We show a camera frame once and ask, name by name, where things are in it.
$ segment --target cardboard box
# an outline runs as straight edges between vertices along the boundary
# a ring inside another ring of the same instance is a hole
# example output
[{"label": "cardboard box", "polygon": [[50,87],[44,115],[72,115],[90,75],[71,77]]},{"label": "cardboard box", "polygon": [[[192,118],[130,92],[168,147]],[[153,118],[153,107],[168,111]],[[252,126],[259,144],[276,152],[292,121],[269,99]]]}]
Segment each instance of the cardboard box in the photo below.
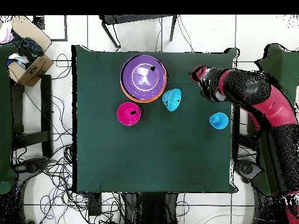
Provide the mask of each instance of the cardboard box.
[{"label": "cardboard box", "polygon": [[[45,52],[52,43],[50,38],[25,16],[13,17],[12,28],[22,38],[29,37],[34,40],[43,49],[43,52]],[[33,87],[52,65],[52,60],[46,55],[37,57],[27,70],[23,69],[14,61],[8,65],[9,76],[16,83]]]}]

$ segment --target purple bowl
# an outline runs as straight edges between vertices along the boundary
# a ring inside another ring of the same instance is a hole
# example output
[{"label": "purple bowl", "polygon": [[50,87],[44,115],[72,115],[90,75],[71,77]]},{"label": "purple bowl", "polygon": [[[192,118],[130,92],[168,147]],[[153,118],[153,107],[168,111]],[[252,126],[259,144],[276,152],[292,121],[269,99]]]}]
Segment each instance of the purple bowl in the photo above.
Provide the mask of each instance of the purple bowl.
[{"label": "purple bowl", "polygon": [[162,63],[149,55],[130,58],[121,69],[121,84],[126,92],[138,100],[149,100],[164,87],[165,71]]}]

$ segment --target cyan cup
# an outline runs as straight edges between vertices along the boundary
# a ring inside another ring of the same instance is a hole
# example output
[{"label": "cyan cup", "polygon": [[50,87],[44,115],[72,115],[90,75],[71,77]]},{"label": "cyan cup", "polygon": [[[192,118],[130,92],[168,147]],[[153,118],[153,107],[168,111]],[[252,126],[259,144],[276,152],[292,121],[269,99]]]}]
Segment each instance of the cyan cup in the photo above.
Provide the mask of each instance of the cyan cup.
[{"label": "cyan cup", "polygon": [[182,93],[179,89],[171,89],[166,91],[162,96],[162,101],[169,111],[174,111],[180,105]]},{"label": "cyan cup", "polygon": [[228,125],[228,117],[224,113],[213,114],[208,121],[218,130],[224,129]]}]

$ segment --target bowl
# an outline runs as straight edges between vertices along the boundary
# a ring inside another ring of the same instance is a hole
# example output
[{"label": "bowl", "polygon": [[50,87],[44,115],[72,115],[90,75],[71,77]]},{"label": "bowl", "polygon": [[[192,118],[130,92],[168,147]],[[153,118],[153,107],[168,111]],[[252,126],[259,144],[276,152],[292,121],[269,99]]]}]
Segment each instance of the bowl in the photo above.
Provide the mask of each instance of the bowl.
[{"label": "bowl", "polygon": [[135,103],[125,102],[119,106],[116,115],[123,125],[134,125],[139,121],[141,111]]},{"label": "bowl", "polygon": [[228,125],[228,117],[224,113],[215,113],[208,121],[217,130],[224,129]]},{"label": "bowl", "polygon": [[120,85],[129,99],[148,103],[163,93],[166,79],[166,69],[160,60],[149,55],[137,55],[123,65]]},{"label": "bowl", "polygon": [[180,105],[182,93],[179,89],[166,91],[162,96],[162,102],[169,111],[174,111]]}]

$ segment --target magenta cup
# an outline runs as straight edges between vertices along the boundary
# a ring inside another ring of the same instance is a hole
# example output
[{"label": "magenta cup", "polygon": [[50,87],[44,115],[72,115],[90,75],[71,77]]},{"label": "magenta cup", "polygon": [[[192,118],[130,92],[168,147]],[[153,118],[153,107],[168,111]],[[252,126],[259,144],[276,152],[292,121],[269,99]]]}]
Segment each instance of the magenta cup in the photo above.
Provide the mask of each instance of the magenta cup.
[{"label": "magenta cup", "polygon": [[135,103],[125,102],[119,106],[116,115],[123,125],[134,125],[139,121],[141,112]]}]

